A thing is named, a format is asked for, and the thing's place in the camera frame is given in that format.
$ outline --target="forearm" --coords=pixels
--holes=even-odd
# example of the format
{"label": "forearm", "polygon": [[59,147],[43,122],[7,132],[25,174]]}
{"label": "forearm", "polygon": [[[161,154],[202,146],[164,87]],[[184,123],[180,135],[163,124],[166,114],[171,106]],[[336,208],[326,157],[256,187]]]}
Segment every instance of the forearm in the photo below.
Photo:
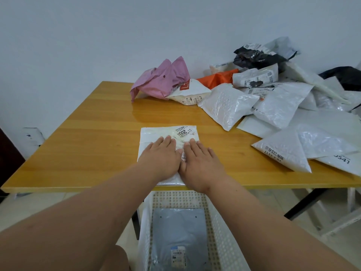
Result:
{"label": "forearm", "polygon": [[31,265],[37,270],[99,270],[109,247],[155,186],[152,177],[132,166],[1,232],[2,266],[6,270]]}
{"label": "forearm", "polygon": [[251,270],[357,270],[227,177],[207,193]]}

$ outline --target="pile of packages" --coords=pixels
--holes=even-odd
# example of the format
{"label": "pile of packages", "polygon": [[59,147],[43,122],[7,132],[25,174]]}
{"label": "pile of packages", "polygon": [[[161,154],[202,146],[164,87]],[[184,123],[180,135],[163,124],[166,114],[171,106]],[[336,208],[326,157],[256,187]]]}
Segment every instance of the pile of packages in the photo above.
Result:
{"label": "pile of packages", "polygon": [[361,71],[340,67],[317,75],[290,61],[300,50],[288,37],[246,44],[233,63],[211,65],[211,75],[191,79],[182,57],[165,60],[134,83],[139,91],[184,105],[197,104],[224,130],[263,138],[252,146],[299,172],[307,159],[361,176]]}

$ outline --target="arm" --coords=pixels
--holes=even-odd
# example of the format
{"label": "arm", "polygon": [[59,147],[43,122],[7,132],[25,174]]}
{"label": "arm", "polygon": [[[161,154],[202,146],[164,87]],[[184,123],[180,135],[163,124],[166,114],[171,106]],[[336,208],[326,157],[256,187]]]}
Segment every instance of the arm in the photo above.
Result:
{"label": "arm", "polygon": [[143,199],[181,161],[175,140],[161,137],[138,163],[106,182],[0,233],[3,270],[99,270]]}
{"label": "arm", "polygon": [[283,216],[266,209],[229,177],[212,149],[191,140],[184,146],[183,181],[206,194],[235,237],[251,270],[357,270]]}

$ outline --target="tiled floor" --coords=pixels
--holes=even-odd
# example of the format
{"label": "tiled floor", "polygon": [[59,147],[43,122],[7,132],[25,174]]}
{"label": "tiled floor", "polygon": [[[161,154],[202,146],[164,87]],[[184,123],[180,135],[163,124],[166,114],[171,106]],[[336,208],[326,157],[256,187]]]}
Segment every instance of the tiled floor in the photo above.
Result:
{"label": "tiled floor", "polygon": [[[262,203],[282,215],[307,195],[304,189],[252,190],[251,192]],[[75,194],[34,193],[19,198],[15,198],[15,195],[12,194],[0,204],[0,231]],[[340,218],[346,214],[346,198],[346,189],[337,189],[323,199],[323,203],[333,218]],[[322,228],[328,222],[328,218],[321,208],[315,205],[296,218],[294,222],[361,269],[361,257],[359,256],[361,255],[361,221],[350,225],[333,236],[320,237],[317,228]],[[125,249],[132,270],[135,270],[138,241],[131,220],[117,244]]]}

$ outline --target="yellow table top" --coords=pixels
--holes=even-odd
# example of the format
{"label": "yellow table top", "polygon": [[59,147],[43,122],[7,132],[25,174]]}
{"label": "yellow table top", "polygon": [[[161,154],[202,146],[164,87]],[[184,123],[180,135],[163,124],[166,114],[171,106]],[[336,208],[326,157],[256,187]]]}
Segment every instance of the yellow table top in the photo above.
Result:
{"label": "yellow table top", "polygon": [[[131,83],[103,81],[2,186],[14,192],[76,192],[137,161],[141,127],[196,125],[227,173],[247,188],[361,187],[361,178],[310,160],[312,173],[293,172],[250,145],[260,139],[229,131],[197,105],[153,97],[132,104]],[[156,187],[184,190],[186,187]]]}

